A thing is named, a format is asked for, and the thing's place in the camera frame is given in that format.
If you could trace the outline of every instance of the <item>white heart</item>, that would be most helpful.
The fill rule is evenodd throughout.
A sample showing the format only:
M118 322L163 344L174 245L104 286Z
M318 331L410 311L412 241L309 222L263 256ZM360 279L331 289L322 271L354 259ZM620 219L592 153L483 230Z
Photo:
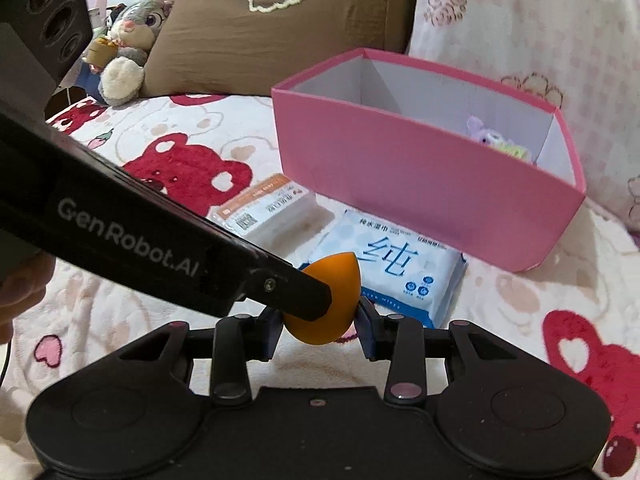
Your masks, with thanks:
M156 146L156 152L158 153L168 152L174 146L174 144L175 142L173 142L172 140L166 140L165 142L158 142L158 145Z
M211 181L211 185L220 191L229 191L233 187L231 182L231 173L225 171L217 174Z
M560 355L575 373L579 374L587 367L589 361L589 345L584 339L561 339L558 343Z

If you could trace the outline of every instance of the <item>white pillow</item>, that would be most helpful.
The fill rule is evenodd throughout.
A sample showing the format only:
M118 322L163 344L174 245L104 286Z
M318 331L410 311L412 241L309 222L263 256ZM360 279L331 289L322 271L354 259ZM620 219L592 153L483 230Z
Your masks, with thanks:
M640 229L640 0L417 0L408 53L560 106L589 196Z

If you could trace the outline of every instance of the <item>pink storage box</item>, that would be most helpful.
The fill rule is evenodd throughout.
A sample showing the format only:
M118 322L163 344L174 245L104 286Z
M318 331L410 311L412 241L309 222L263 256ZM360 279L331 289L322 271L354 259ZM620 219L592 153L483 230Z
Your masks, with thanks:
M357 49L271 94L289 178L511 272L542 263L584 200L560 110L481 76ZM471 115L536 165L467 137Z

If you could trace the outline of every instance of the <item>qr code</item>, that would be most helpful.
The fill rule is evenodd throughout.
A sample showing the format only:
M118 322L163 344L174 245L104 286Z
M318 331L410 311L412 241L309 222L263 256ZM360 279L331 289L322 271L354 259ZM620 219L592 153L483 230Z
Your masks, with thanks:
M252 217L249 213L243 214L238 220L236 220L236 224L238 224L245 231L249 227L257 223L258 221L254 217Z

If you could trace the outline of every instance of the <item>chinese character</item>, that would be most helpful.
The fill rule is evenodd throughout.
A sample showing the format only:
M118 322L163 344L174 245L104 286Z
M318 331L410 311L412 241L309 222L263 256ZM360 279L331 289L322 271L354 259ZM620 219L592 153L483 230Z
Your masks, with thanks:
M396 256L391 259L394 251L398 251L398 254L396 254ZM404 276L404 268L406 267L406 264L411 261L411 256L405 256L406 254L412 254L413 256L418 255L417 252L409 250L409 244L407 243L404 244L404 247L396 247L395 245L391 245L391 250L387 254L385 254L384 258L382 258L384 262L389 262L388 266L386 266L385 272L387 274L392 274L393 276ZM405 260L404 262L400 263L400 260L403 256L405 256Z
M389 241L389 238L385 236L384 238L378 240L377 242L367 244L369 249L367 251L362 251L362 254L363 256L369 256L369 258L358 258L358 259L363 262L375 262L376 258L380 256L380 254L377 254L376 251L381 251L382 249L385 249L386 247L388 247L388 245L386 244L386 242L388 241Z

